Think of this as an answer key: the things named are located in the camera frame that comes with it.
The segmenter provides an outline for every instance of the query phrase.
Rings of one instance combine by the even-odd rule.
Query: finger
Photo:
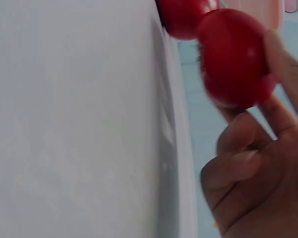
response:
[[[239,143],[243,143],[241,141],[242,139],[245,139],[245,143],[248,143],[248,139],[251,136],[253,136],[252,147],[255,149],[260,150],[268,143],[272,142],[270,135],[250,113],[244,111],[237,115],[238,111],[222,108],[219,108],[219,111],[229,123],[229,126],[227,127],[228,132],[224,132],[222,135],[223,138],[219,138],[218,148],[220,151],[218,151],[218,153],[221,153],[221,150],[225,150],[224,147],[227,148],[231,146],[232,149],[235,149],[241,146]]]
[[[298,113],[298,61],[285,50],[274,31],[269,31],[264,41],[269,68],[283,86]]]
[[[213,210],[234,184],[253,177],[261,166],[258,151],[217,156],[201,171],[201,185],[205,198]]]
[[[247,123],[247,115],[239,114],[223,131],[217,142],[217,155],[238,152],[255,139],[255,128]]]
[[[277,137],[290,128],[298,127],[298,117],[294,116],[275,95],[258,108]]]
[[[278,165],[273,160],[260,158],[260,167],[256,174],[251,179],[236,183],[214,207],[212,213],[223,234],[246,214],[251,214],[263,204],[280,185],[283,172],[267,169],[276,166]]]

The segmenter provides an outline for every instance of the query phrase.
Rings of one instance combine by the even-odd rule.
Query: knuckle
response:
[[[202,186],[202,189],[204,190],[207,187],[208,180],[210,178],[210,175],[214,172],[212,171],[212,167],[214,168],[214,164],[216,162],[216,158],[210,160],[202,169],[200,172],[200,183]]]
[[[292,76],[298,76],[298,60],[291,55],[288,55],[288,66],[289,74]]]

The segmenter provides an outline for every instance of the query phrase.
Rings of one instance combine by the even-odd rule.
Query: white surface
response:
[[[176,146],[179,170],[179,237],[198,237],[197,192],[194,172],[194,161],[190,135],[190,125],[183,88],[181,63],[176,42],[166,35],[166,51],[168,52],[170,87],[174,104],[176,124]]]
[[[0,238],[156,237],[153,24],[153,0],[0,0]]]

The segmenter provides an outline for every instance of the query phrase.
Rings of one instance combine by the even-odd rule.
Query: red ball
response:
[[[167,32],[179,40],[197,38],[205,13],[220,7],[220,0],[156,0]]]
[[[276,81],[264,51],[266,29],[233,9],[208,13],[198,27],[206,91],[221,107],[247,109],[265,102]]]

